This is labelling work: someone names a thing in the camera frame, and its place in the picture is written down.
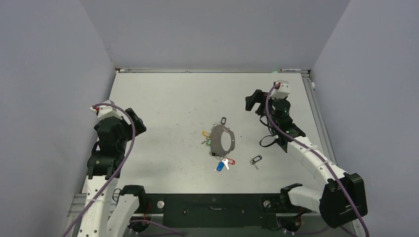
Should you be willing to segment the yellow key tag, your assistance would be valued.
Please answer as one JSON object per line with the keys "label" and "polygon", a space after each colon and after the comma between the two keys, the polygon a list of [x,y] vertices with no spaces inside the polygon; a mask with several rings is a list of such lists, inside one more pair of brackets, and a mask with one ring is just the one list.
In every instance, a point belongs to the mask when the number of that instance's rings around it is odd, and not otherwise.
{"label": "yellow key tag", "polygon": [[207,137],[207,138],[210,138],[210,136],[211,136],[211,134],[209,132],[206,132],[206,131],[202,131],[202,135]]}

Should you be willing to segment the blue key tag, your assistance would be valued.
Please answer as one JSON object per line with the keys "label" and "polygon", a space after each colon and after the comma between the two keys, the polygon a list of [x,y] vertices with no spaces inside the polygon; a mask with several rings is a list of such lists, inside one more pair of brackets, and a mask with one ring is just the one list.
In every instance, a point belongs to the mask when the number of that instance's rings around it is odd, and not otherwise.
{"label": "blue key tag", "polygon": [[225,164],[223,162],[219,162],[217,167],[215,168],[215,171],[220,172],[225,167]]}

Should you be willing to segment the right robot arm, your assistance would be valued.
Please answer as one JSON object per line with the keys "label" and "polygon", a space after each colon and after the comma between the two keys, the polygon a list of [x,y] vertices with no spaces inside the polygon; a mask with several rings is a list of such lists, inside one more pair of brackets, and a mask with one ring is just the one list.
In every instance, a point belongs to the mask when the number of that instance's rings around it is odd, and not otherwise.
{"label": "right robot arm", "polygon": [[257,89],[245,98],[245,109],[265,117],[274,143],[294,157],[313,176],[323,190],[316,191],[295,183],[281,189],[279,205],[285,211],[302,207],[321,215],[331,228],[361,219],[368,214],[365,184],[357,173],[348,173],[335,165],[310,141],[290,116],[287,96],[276,97],[279,90]]}

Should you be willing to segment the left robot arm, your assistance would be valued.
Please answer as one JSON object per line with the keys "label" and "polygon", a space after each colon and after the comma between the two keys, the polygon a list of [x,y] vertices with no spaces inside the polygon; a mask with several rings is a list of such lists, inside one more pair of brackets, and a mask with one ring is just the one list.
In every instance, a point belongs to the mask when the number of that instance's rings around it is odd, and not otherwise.
{"label": "left robot arm", "polygon": [[122,110],[101,103],[91,109],[99,119],[94,126],[98,140],[87,162],[85,205],[63,236],[79,222],[79,237],[121,237],[132,215],[147,206],[143,186],[125,185],[118,194],[115,209],[111,210],[122,166],[132,151],[135,137],[145,132],[146,126],[132,108]]}

